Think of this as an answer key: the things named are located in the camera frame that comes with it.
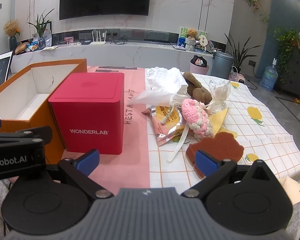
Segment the grey trash can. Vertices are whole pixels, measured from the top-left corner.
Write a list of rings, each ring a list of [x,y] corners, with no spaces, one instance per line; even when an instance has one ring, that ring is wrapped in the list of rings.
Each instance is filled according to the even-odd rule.
[[[228,80],[233,62],[234,58],[231,54],[222,51],[216,51],[213,56],[211,76]]]

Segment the blue water bottle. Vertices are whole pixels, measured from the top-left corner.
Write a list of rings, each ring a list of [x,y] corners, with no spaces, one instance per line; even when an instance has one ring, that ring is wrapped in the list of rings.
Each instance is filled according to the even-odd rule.
[[[276,70],[277,59],[274,58],[272,65],[267,66],[262,75],[262,79],[260,81],[260,86],[266,89],[267,91],[272,91],[273,87],[277,81],[278,73]]]

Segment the brown sponge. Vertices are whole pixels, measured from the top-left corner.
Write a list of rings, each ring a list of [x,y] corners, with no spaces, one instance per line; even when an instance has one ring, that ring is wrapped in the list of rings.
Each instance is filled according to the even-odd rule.
[[[186,150],[187,159],[197,176],[203,179],[205,176],[197,169],[194,160],[198,150],[203,150],[220,161],[231,159],[238,162],[243,156],[244,147],[237,142],[232,134],[226,132],[217,133],[214,138],[205,137],[199,142],[190,144]]]

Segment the yellow wet wipes pack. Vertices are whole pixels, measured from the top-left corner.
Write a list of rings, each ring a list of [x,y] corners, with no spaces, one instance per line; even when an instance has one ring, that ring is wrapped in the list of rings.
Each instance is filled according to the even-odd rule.
[[[142,113],[150,118],[158,146],[181,137],[186,122],[179,109],[174,108],[170,113],[169,107],[151,106]]]

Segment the white router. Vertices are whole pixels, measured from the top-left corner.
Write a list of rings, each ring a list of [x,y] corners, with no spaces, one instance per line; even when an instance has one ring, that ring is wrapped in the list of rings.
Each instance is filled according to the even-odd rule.
[[[100,32],[99,30],[93,30],[91,32],[91,45],[105,45],[106,44],[106,38],[107,38],[107,31],[104,33]]]

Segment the clear plastic item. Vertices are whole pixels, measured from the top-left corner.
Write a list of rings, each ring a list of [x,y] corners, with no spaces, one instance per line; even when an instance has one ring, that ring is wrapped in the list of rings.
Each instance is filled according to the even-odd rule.
[[[211,80],[209,90],[212,100],[207,106],[209,115],[216,114],[226,109],[226,99],[230,95],[231,85],[229,80]]]

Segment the teddy bear decoration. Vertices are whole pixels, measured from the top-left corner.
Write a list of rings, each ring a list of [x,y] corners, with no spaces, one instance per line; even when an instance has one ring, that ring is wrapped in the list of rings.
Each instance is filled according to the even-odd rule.
[[[195,29],[188,29],[185,38],[185,49],[194,51],[196,45],[197,31]]]

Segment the white cloth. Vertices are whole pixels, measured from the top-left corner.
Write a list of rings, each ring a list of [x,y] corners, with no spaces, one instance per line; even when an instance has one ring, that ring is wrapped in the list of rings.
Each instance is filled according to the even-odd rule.
[[[146,70],[146,80],[152,90],[170,94],[187,94],[188,84],[178,68],[149,68]]]

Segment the red Wonderlab box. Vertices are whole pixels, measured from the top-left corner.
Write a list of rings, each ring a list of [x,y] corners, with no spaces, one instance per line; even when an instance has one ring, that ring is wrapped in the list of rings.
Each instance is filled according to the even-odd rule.
[[[70,74],[49,97],[69,152],[123,149],[125,76],[119,72]]]

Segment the brown plush toy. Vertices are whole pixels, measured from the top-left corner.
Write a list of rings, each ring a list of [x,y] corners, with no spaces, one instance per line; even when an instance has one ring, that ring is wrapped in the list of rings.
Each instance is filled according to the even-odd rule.
[[[208,105],[212,100],[211,93],[190,72],[185,72],[183,77],[188,84],[187,92],[190,97],[204,105]]]

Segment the yellow cloth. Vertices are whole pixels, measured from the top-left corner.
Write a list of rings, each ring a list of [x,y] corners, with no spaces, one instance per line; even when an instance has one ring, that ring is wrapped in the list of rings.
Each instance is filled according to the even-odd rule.
[[[212,131],[213,131],[213,135],[216,136],[217,133],[221,133],[221,132],[226,132],[226,133],[230,133],[234,136],[234,138],[237,137],[237,133],[230,131],[226,128],[223,127],[223,123],[224,120],[228,114],[229,109],[226,108],[222,111],[219,111],[215,114],[212,114],[211,116],[209,116],[209,120],[211,122],[212,125]]]

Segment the pink crochet knit item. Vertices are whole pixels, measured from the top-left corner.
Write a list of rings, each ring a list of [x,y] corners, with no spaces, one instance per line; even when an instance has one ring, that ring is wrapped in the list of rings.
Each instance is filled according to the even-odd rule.
[[[200,102],[193,99],[184,99],[181,105],[181,111],[186,123],[190,130],[193,131],[194,137],[197,140],[214,136],[209,115]]]

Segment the orange cardboard box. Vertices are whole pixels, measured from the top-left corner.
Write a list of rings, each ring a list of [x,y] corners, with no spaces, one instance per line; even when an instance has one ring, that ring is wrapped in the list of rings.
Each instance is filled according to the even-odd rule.
[[[86,59],[70,59],[33,63],[13,75],[0,85],[0,132],[50,126],[46,163],[57,164],[65,146],[48,99],[70,74],[86,72]]]

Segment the potted green plant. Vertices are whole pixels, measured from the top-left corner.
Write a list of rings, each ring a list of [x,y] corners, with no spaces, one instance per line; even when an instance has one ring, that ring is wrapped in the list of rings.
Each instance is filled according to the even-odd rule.
[[[230,46],[230,50],[228,53],[234,58],[234,67],[237,69],[238,73],[241,72],[243,61],[250,57],[257,57],[257,55],[252,54],[251,50],[259,48],[261,45],[256,45],[253,47],[247,47],[248,42],[250,41],[251,37],[249,37],[246,42],[241,45],[240,42],[235,42],[232,35],[226,35],[226,39]]]

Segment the green plant in vase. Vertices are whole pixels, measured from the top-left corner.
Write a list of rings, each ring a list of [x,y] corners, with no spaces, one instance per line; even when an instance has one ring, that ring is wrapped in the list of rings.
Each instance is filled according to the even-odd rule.
[[[37,34],[39,35],[37,41],[39,50],[42,50],[45,47],[44,31],[46,30],[47,26],[51,23],[51,21],[47,19],[47,17],[50,15],[51,12],[53,12],[53,9],[51,9],[45,15],[44,14],[41,14],[40,16],[37,15],[35,23],[28,22],[29,25],[34,26],[34,28],[37,31]]]

